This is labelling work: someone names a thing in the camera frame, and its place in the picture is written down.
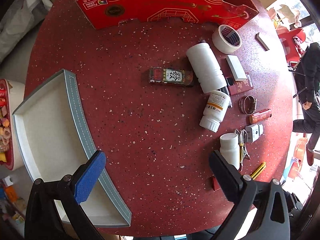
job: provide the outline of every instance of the shoe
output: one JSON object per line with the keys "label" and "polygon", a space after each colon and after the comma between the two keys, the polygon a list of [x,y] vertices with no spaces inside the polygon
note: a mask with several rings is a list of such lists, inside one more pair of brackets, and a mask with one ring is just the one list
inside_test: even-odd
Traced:
{"label": "shoe", "polygon": [[307,152],[307,161],[308,161],[308,164],[309,166],[312,166],[313,165],[313,161],[314,161],[314,154],[313,152],[310,152],[308,150],[308,148],[306,148],[306,152]]}

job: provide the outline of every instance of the orange label stripe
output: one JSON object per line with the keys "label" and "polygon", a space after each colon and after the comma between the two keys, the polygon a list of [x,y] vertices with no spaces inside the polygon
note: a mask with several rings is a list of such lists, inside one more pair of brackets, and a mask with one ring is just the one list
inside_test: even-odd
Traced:
{"label": "orange label stripe", "polygon": [[223,110],[223,108],[222,108],[221,106],[218,106],[218,105],[216,105],[215,103],[210,103],[210,102],[208,102],[207,105],[209,105],[209,106],[214,106],[215,108],[218,108],[218,109],[220,109],[220,110]]}

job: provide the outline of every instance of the black jacket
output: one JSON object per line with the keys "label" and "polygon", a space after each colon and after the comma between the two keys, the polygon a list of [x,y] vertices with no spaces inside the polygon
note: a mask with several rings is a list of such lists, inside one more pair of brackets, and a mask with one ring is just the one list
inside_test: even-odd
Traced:
{"label": "black jacket", "polygon": [[313,103],[315,92],[318,93],[320,89],[320,46],[318,43],[312,43],[306,49],[296,72],[306,75],[305,77],[302,75],[295,75],[294,77],[298,91],[307,88],[299,94],[299,100],[302,103],[306,101]]}

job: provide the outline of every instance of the metal bolt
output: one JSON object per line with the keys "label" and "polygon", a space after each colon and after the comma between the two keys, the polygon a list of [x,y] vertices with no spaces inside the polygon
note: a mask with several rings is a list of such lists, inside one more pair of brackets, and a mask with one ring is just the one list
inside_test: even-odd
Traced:
{"label": "metal bolt", "polygon": [[35,180],[35,184],[36,184],[36,185],[39,185],[41,182],[42,182],[42,179],[36,179],[36,180]]}
{"label": "metal bolt", "polygon": [[242,177],[243,177],[243,179],[246,180],[246,181],[250,181],[250,180],[251,180],[251,177],[250,177],[250,175],[248,175],[248,174],[245,174],[245,175],[243,175]]}
{"label": "metal bolt", "polygon": [[64,177],[63,177],[63,180],[64,181],[69,181],[69,180],[71,180],[71,178],[72,178],[72,176],[71,175],[65,175]]}
{"label": "metal bolt", "polygon": [[273,179],[272,182],[273,182],[274,184],[276,184],[276,185],[279,185],[279,184],[280,184],[280,181],[277,180],[277,179]]}

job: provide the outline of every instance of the person's hand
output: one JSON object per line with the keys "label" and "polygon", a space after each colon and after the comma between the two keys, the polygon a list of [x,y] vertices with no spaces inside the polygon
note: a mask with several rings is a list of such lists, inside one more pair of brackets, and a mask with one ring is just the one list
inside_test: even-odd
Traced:
{"label": "person's hand", "polygon": [[304,110],[308,110],[311,107],[311,105],[312,105],[312,103],[307,101],[302,105],[302,107]]}

